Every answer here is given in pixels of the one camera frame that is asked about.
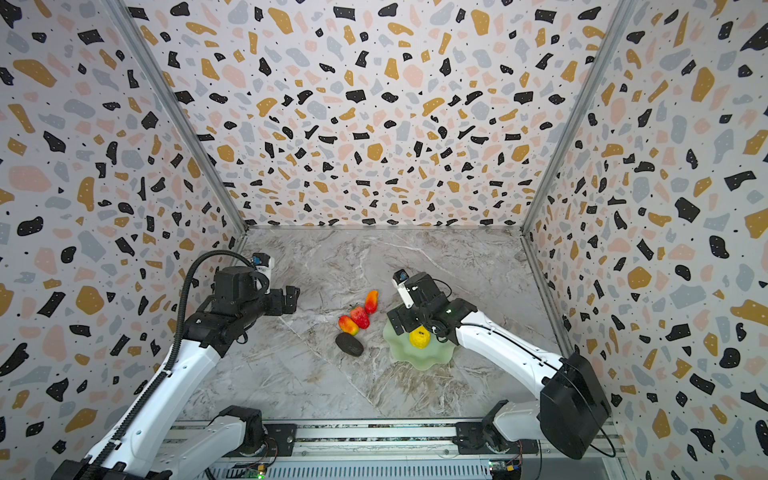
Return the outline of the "yellow fake lemon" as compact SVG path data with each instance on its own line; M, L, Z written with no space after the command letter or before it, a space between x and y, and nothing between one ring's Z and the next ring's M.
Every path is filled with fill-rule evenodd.
M419 326L409 333L409 343L416 349L423 350L430 342L431 333L424 326Z

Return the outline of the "red fake strawberry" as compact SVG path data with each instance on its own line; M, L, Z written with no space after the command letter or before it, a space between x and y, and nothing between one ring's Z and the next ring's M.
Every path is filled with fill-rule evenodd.
M368 329L370 326L369 314L362 306L357 306L349 312L349 316L359 329Z

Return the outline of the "red orange fake apple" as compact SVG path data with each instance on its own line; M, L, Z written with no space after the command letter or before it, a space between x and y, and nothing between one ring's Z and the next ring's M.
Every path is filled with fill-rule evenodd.
M359 332L359 326L348 315L342 315L338 320L338 326L342 332L355 336Z

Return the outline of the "dark fake avocado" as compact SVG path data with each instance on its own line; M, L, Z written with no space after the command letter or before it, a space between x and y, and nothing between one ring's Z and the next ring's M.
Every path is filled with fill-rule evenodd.
M360 357L364 352L363 344L352 334L342 332L335 337L336 346L345 354Z

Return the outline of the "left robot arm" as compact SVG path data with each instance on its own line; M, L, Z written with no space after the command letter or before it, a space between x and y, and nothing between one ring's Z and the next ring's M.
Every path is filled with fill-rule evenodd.
M273 289L264 267L226 267L214 292L177 329L171 351L114 427L79 461L65 460L56 479L193 479L224 455L258 456L270 442L260 410L229 406L201 432L162 453L161 446L202 380L263 317L293 314L299 288Z

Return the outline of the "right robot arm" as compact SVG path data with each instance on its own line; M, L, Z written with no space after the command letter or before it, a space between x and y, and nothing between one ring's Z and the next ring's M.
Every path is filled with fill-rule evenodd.
M521 406L499 401L476 434L460 446L508 452L520 440L545 440L565 457L580 460L603 431L611 408L590 362L546 351L510 333L472 303L449 298L425 272L393 276L401 304L387 314L396 335L424 328L437 341L473 351L516 379L534 399Z

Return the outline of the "light green wavy fruit bowl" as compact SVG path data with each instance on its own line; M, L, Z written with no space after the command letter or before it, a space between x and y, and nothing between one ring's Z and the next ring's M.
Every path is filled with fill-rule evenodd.
M383 329L383 338L389 346L390 356L396 362L406 362L419 371L429 370L435 365L448 364L456 346L450 341L440 342L431 333L431 342L423 350L409 343L409 333L398 335L390 322Z

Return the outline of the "red yellow fake mango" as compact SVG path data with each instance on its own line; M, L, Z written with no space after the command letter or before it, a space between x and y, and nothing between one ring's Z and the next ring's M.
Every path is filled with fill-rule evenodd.
M364 310L368 315L372 315L377 312L379 304L379 292L377 290L371 290L365 299Z

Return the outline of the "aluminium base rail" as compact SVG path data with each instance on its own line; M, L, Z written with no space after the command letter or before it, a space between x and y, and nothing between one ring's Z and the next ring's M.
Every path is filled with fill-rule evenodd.
M610 426L573 460L546 440L482 444L476 418L277 420L253 455L229 452L199 479L631 479Z

